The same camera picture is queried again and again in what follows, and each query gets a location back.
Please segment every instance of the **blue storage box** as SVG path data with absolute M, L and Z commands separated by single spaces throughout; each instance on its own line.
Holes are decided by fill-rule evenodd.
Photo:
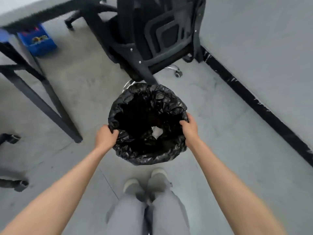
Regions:
M 19 32 L 18 37 L 33 56 L 42 56 L 57 48 L 42 24 Z

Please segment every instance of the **trash can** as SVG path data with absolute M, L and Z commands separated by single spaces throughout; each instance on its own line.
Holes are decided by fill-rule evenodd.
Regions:
M 186 150 L 180 120 L 187 107 L 163 85 L 136 83 L 112 104 L 109 128 L 119 130 L 113 149 L 134 165 L 167 162 Z

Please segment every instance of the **wall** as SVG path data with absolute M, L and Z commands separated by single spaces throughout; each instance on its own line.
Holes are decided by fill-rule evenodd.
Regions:
M 313 0 L 206 0 L 201 43 L 313 148 Z

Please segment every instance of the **desk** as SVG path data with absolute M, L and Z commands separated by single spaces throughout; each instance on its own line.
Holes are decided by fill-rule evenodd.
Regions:
M 103 37 L 101 33 L 102 21 L 96 11 L 97 7 L 99 7 L 99 2 L 100 0 L 4 0 L 0 7 L 0 28 L 11 34 L 16 34 L 27 28 L 34 27 L 37 23 L 43 23 L 70 11 L 81 10 L 82 17 L 86 20 L 101 44 L 101 38 Z M 0 52 L 16 63 L 15 65 L 0 66 L 0 73 L 75 142 L 81 142 L 81 135 L 44 74 L 33 68 L 16 50 L 6 44 L 0 43 Z M 15 70 L 26 70 L 37 78 L 44 86 L 58 113 L 28 86 L 14 72 Z

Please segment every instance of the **gray concrete floor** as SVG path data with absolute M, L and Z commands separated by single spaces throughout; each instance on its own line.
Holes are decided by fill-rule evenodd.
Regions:
M 88 154 L 96 130 L 107 123 L 112 102 L 129 80 L 119 65 L 107 58 L 84 20 L 77 20 L 76 31 L 69 32 L 65 18 L 45 23 L 59 49 L 39 61 L 84 141 L 74 143 L 0 75 L 0 132 L 22 137 L 16 145 L 0 147 L 0 171 L 30 180 L 22 193 L 0 189 L 1 230 Z M 311 234 L 311 166 L 205 63 L 179 60 L 177 65 L 183 71 L 182 78 L 175 78 L 170 70 L 155 76 L 186 103 L 197 120 L 201 138 L 271 207 L 290 234 Z M 19 74 L 47 99 L 39 82 L 25 72 Z M 186 206 L 192 234 L 232 234 L 189 150 L 171 162 L 154 166 L 133 166 L 109 151 L 63 234 L 103 234 L 105 214 L 121 196 L 124 182 L 135 177 L 145 186 L 156 167 L 168 172 L 173 191 Z

